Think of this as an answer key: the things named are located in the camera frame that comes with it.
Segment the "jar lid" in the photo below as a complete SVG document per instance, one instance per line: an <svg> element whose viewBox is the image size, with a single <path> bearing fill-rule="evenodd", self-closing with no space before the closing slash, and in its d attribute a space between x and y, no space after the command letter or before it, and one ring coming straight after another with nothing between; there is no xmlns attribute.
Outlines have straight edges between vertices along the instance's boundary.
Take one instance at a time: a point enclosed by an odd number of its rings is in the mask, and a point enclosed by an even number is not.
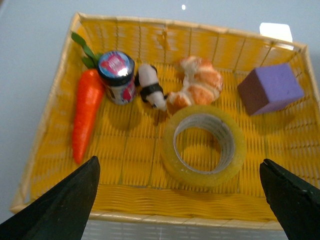
<svg viewBox="0 0 320 240"><path fill-rule="evenodd" d="M121 51L109 51L103 54L98 61L98 72L109 82L118 82L131 76L135 62Z"/></svg>

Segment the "toy carrot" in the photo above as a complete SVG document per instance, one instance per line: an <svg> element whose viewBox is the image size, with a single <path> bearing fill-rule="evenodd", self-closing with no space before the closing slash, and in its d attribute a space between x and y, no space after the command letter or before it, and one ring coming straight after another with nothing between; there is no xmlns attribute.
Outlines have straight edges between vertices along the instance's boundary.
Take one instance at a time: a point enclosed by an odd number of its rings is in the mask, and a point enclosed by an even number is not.
<svg viewBox="0 0 320 240"><path fill-rule="evenodd" d="M105 94L105 87L97 71L101 54L94 55L86 41L72 32L71 38L81 45L86 56L82 58L88 70L80 77L76 96L76 112L72 132L72 155L77 164L82 162L94 129L97 111Z"/></svg>

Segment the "croissant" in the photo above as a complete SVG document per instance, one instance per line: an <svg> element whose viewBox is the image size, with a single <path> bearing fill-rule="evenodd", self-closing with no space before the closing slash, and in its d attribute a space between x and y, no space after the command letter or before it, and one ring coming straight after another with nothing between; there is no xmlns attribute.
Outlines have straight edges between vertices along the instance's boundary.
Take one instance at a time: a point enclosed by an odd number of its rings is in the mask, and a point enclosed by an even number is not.
<svg viewBox="0 0 320 240"><path fill-rule="evenodd" d="M184 72L183 87L169 92L167 100L179 109L190 105L210 105L218 99L224 80L207 59L198 56L183 58L176 66Z"/></svg>

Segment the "tape roll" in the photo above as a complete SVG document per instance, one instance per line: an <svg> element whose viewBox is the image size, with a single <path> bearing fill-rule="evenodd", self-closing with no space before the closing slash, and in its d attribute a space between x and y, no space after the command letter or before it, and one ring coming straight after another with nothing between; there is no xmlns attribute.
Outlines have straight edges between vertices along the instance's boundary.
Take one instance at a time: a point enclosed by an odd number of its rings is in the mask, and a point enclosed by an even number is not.
<svg viewBox="0 0 320 240"><path fill-rule="evenodd" d="M220 160L212 171L191 167L178 152L177 136L194 127L209 131L218 140ZM192 105L169 119L163 133L161 155L165 169L181 184L211 188L240 171L246 157L246 142L239 126L226 112L210 105Z"/></svg>

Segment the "tape core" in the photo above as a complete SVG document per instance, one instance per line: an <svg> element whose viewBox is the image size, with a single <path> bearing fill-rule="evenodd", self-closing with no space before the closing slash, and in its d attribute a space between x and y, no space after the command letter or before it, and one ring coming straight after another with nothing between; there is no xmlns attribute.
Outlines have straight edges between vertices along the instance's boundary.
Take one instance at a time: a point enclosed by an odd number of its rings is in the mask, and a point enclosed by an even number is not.
<svg viewBox="0 0 320 240"><path fill-rule="evenodd" d="M221 148L220 160L212 171L201 171L188 165L180 156L177 147L177 137L184 130L199 128L209 131L217 140ZM199 174L216 174L225 169L233 160L235 154L235 140L229 127L218 117L206 113L195 113L183 119L177 126L173 136L173 147L181 163L191 171Z"/></svg>

